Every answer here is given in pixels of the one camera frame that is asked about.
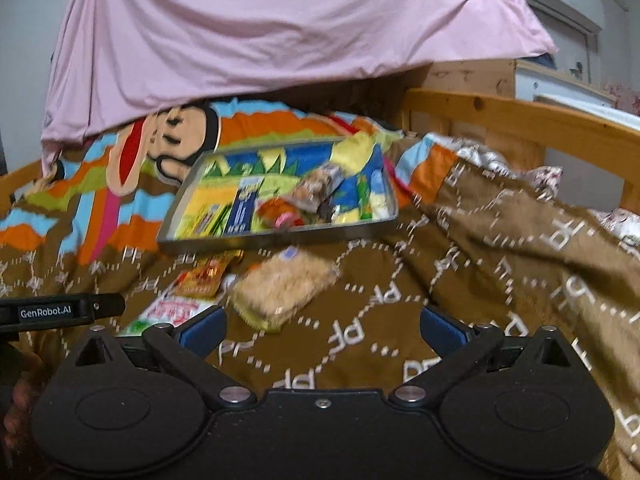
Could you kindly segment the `blue snack bar packet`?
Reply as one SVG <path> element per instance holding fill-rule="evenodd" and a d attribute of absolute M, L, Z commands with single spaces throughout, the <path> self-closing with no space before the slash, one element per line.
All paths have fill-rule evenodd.
<path fill-rule="evenodd" d="M 231 204 L 224 235 L 235 235 L 250 232 L 255 210 L 255 202 L 262 187 L 261 176 L 242 177 Z"/>

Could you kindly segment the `green corn sausage stick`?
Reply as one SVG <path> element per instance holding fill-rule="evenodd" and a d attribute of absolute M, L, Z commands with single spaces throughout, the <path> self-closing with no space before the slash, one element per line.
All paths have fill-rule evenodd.
<path fill-rule="evenodd" d="M 370 196 L 370 184 L 364 174 L 358 174 L 356 191 L 358 197 L 359 219 L 361 221 L 371 220 L 373 218 Z"/>

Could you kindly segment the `nut bar clear wrapper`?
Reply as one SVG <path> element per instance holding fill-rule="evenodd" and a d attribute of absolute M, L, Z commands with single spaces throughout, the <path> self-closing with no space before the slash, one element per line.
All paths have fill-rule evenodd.
<path fill-rule="evenodd" d="M 302 177 L 283 198 L 293 206 L 314 214 L 344 181 L 344 171 L 334 162 L 324 162 Z"/>

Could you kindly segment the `white red rice cracker packet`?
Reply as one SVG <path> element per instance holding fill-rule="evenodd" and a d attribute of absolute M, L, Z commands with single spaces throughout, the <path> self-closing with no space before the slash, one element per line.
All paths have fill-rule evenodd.
<path fill-rule="evenodd" d="M 169 323 L 179 327 L 206 309 L 220 306 L 224 302 L 227 290 L 237 277 L 236 274 L 225 275 L 213 298 L 194 298 L 178 294 L 179 285 L 186 279 L 186 272 L 182 272 L 168 289 L 165 289 L 149 307 L 122 328 L 118 334 L 124 337 L 140 336 L 146 328 L 158 323 Z"/>

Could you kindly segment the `orange brown date snack packet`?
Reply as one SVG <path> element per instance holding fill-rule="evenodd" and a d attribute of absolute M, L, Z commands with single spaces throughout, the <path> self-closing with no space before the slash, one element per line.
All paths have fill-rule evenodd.
<path fill-rule="evenodd" d="M 221 288 L 224 272 L 243 256 L 242 249 L 235 249 L 205 258 L 194 269 L 178 276 L 172 292 L 180 297 L 213 298 Z"/>

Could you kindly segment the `rice crispy cake packet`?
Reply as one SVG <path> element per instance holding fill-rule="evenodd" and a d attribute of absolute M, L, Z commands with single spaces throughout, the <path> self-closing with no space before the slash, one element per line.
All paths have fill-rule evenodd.
<path fill-rule="evenodd" d="M 333 261 L 290 246 L 244 273 L 230 289 L 229 304 L 254 330 L 278 332 L 340 276 Z"/>

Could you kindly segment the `colourful monkey print blanket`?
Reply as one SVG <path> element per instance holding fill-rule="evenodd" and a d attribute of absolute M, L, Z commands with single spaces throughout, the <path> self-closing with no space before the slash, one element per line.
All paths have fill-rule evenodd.
<path fill-rule="evenodd" d="M 198 156 L 261 146 L 257 162 L 218 162 L 215 174 L 292 177 L 278 143 L 349 134 L 373 138 L 392 166 L 396 228 L 382 240 L 316 246 L 338 267 L 336 283 L 273 335 L 231 315 L 212 363 L 255 390 L 387 389 L 436 362 L 418 329 L 428 300 L 509 336 L 554 324 L 612 405 L 605 473 L 637 478 L 639 218 L 564 204 L 559 168 L 514 171 L 476 142 L 268 101 L 153 114 L 62 151 L 54 173 L 2 214 L 2 295 L 120 292 L 126 311 L 111 324 L 121 330 L 198 264 L 161 254 L 156 242 Z"/>

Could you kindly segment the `red orange snack packet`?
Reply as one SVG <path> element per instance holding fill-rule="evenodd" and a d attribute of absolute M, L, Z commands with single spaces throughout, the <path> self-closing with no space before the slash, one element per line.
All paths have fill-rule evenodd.
<path fill-rule="evenodd" d="M 301 228 L 307 224 L 300 210 L 281 197 L 260 200 L 257 204 L 256 216 L 265 229 L 286 231 Z"/>

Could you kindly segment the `metal tray with cartoon lining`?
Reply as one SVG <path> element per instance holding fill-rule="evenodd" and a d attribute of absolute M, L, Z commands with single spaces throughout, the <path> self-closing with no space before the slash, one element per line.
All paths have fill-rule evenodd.
<path fill-rule="evenodd" d="M 344 181 L 314 214 L 299 209 L 306 226 L 286 231 L 263 228 L 256 216 L 258 202 L 283 198 L 302 177 L 324 162 L 340 165 Z M 364 174 L 370 184 L 371 220 L 359 219 L 358 174 Z M 250 232 L 224 235 L 240 180 L 250 176 L 264 178 Z M 398 212 L 398 199 L 381 145 L 364 133 L 349 138 L 257 145 L 201 155 L 170 206 L 157 243 L 163 252 L 178 254 L 370 238 L 390 230 Z"/>

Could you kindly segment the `pink bed sheet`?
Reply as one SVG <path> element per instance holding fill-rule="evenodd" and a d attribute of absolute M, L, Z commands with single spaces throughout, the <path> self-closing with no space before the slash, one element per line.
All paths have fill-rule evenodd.
<path fill-rule="evenodd" d="M 555 50 L 526 0 L 70 0 L 52 56 L 42 163 L 198 98 Z"/>

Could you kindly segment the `wooden bed frame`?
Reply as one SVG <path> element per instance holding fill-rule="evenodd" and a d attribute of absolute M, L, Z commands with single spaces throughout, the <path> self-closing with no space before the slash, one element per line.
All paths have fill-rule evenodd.
<path fill-rule="evenodd" d="M 29 165 L 1 180 L 3 211 L 57 216 L 88 195 L 98 211 L 126 202 L 137 184 L 175 190 L 201 154 L 365 133 L 382 146 L 401 197 L 433 197 L 459 159 L 454 140 L 499 153 L 513 170 L 537 168 L 555 150 L 624 180 L 620 206 L 639 208 L 639 130 L 609 108 L 588 112 L 558 99 L 527 102 L 511 90 L 506 61 L 435 63 L 413 73 L 280 92 L 272 100 L 198 101 L 171 112 L 176 143 L 160 142 L 153 114 L 67 145 L 44 174 Z"/>

